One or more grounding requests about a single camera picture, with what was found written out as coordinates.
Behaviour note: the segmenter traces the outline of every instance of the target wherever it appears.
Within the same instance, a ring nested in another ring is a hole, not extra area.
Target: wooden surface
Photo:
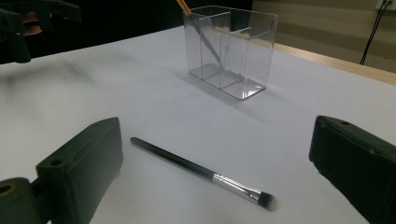
[[[340,70],[354,73],[356,75],[369,77],[396,86],[396,74],[391,72],[360,65],[357,63],[350,63],[347,61],[335,59],[321,54],[316,54],[302,49],[292,48],[281,44],[275,44],[275,49],[281,52],[288,53],[292,56],[306,59],[311,62],[326,64],[330,67],[338,68]]]

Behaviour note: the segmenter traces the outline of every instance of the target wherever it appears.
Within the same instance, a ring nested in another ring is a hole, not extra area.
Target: black cable
[[[364,64],[364,61],[366,60],[366,55],[367,55],[367,51],[370,48],[371,42],[373,41],[376,29],[378,28],[378,24],[381,21],[382,15],[384,14],[385,10],[387,9],[387,7],[390,5],[390,1],[387,2],[383,2],[381,5],[381,8],[378,10],[378,13],[376,14],[376,18],[375,18],[375,24],[373,26],[373,30],[370,34],[369,40],[367,41],[367,45],[366,48],[364,50],[363,56],[361,57],[361,64]]]

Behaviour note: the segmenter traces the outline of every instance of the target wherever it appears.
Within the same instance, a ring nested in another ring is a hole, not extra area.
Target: white table surface
[[[0,65],[0,180],[90,124],[120,118],[124,163],[92,224],[367,223],[308,159],[317,115],[396,145],[396,87],[274,52],[268,89],[238,101],[187,72],[182,27]],[[140,137],[275,195],[268,212],[133,146]]]

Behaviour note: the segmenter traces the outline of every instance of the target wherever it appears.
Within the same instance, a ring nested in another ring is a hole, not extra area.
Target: silver ferrule
[[[236,191],[237,193],[240,193],[246,197],[248,197],[250,200],[253,202],[257,203],[260,198],[260,194],[262,193],[258,189],[252,189],[248,186],[245,186],[243,184],[240,184],[234,180],[231,180],[228,177],[225,177],[223,175],[218,175],[214,174],[213,175],[213,182],[226,187],[227,189],[231,189],[232,191]]]

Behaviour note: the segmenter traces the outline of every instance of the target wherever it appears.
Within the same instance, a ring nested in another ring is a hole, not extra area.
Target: dark background
[[[82,22],[52,16],[54,31],[26,36],[32,60],[36,57],[82,49],[183,24],[176,0],[93,1],[65,0],[80,7]],[[252,0],[185,0],[189,8],[204,6],[251,10]],[[0,63],[13,62],[5,43],[0,43]]]

